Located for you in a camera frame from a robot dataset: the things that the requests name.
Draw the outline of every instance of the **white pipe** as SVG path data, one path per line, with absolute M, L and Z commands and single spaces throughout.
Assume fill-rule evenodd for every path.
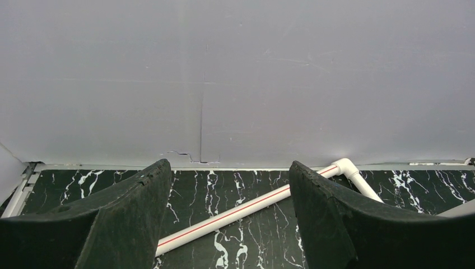
M 361 177 L 359 172 L 360 171 L 349 159 L 338 160 L 332 163 L 331 166 L 317 171 L 317 173 L 325 178 L 331 178 L 334 175 L 345 174 L 345 176 L 351 180 L 353 184 L 355 184 L 355 186 L 363 195 L 382 202 L 378 195 L 365 182 L 363 177 Z M 275 189 L 267 194 L 259 196 L 258 198 L 247 203 L 243 203 L 238 207 L 230 209 L 212 218 L 197 223 L 189 228 L 162 238 L 159 240 L 159 245 L 157 247 L 157 251 L 155 252 L 155 256 L 160 256 L 172 249 L 181 247 L 184 244 L 209 234 L 212 231 L 216 231 L 219 228 L 233 223 L 234 221 L 242 219 L 243 217 L 249 216 L 250 214 L 255 213 L 289 196 L 290 186 L 287 184 L 279 189 Z

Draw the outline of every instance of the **pvc pipe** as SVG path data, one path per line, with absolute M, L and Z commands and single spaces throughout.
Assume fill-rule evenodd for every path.
M 373 189 L 368 185 L 365 179 L 360 175 L 360 171 L 349 159 L 340 159 L 332 163 L 338 167 L 338 174 L 344 174 L 347 179 L 349 179 L 356 188 L 364 196 L 371 198 L 375 201 L 383 203 L 383 200 L 373 191 Z
M 326 178 L 330 178 L 336 175 L 338 172 L 339 168 L 336 165 L 331 165 L 325 169 L 317 171 L 317 173 Z M 278 201 L 284 200 L 287 197 L 290 197 L 290 186 L 288 184 L 267 194 L 259 196 L 258 198 L 247 203 L 243 203 L 238 207 L 230 209 L 207 220 L 199 222 L 198 224 L 195 224 L 189 228 L 162 238 L 159 240 L 159 245 L 157 247 L 157 251 L 155 252 L 155 256 L 160 256 L 172 249 L 181 247 L 186 243 L 209 234 L 212 231 L 216 231 L 219 228 L 233 223 L 234 221 L 242 219 L 243 217 L 249 216 L 254 212 L 277 203 Z
M 331 166 L 317 171 L 325 178 L 331 178 L 334 175 L 344 174 L 346 178 L 358 188 L 358 190 L 366 197 L 378 202 L 383 202 L 381 198 L 373 191 L 364 178 L 360 175 L 360 171 L 349 159 L 340 159 L 332 163 Z M 290 196 L 290 186 L 287 184 L 279 189 L 273 190 L 267 194 L 259 196 L 247 203 L 230 209 L 226 212 L 218 214 L 210 219 L 204 220 L 182 231 L 169 235 L 159 240 L 159 245 L 155 256 L 160 256 L 172 249 L 181 247 L 197 238 L 200 238 L 212 231 L 218 230 L 234 221 L 249 216 L 265 207 L 272 205 Z

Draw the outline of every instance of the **black marble surface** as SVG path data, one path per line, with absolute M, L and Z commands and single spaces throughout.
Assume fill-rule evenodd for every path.
M 84 198 L 136 171 L 45 170 L 23 214 Z M 473 171 L 362 171 L 383 201 L 438 214 L 475 198 Z M 332 180 L 351 186 L 344 177 Z M 287 171 L 176 171 L 162 237 L 288 183 Z M 306 268 L 287 198 L 156 258 L 154 268 Z

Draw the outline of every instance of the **white wall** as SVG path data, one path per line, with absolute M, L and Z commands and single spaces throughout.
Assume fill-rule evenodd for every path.
M 473 5 L 2 3 L 0 139 L 22 161 L 61 164 L 465 159 Z
M 21 182 L 21 173 L 26 165 L 13 157 L 0 144 L 0 205 L 10 196 Z

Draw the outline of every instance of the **white tube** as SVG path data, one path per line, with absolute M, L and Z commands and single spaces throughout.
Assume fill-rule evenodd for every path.
M 340 169 L 336 165 L 331 165 L 325 169 L 317 171 L 320 175 L 330 178 L 336 175 Z M 259 196 L 247 203 L 218 214 L 212 218 L 195 224 L 189 228 L 160 239 L 155 256 L 160 256 L 172 249 L 180 247 L 197 238 L 200 238 L 212 231 L 218 230 L 234 221 L 249 216 L 265 207 L 268 207 L 278 201 L 290 196 L 290 186 L 287 184 L 279 189 L 275 189 L 267 194 Z
M 375 201 L 383 203 L 383 200 L 373 191 L 365 179 L 360 175 L 360 171 L 349 159 L 341 159 L 332 163 L 333 165 L 338 166 L 339 171 L 338 175 L 344 174 L 346 178 L 351 180 L 351 182 L 358 188 L 358 190 L 364 196 L 371 198 Z

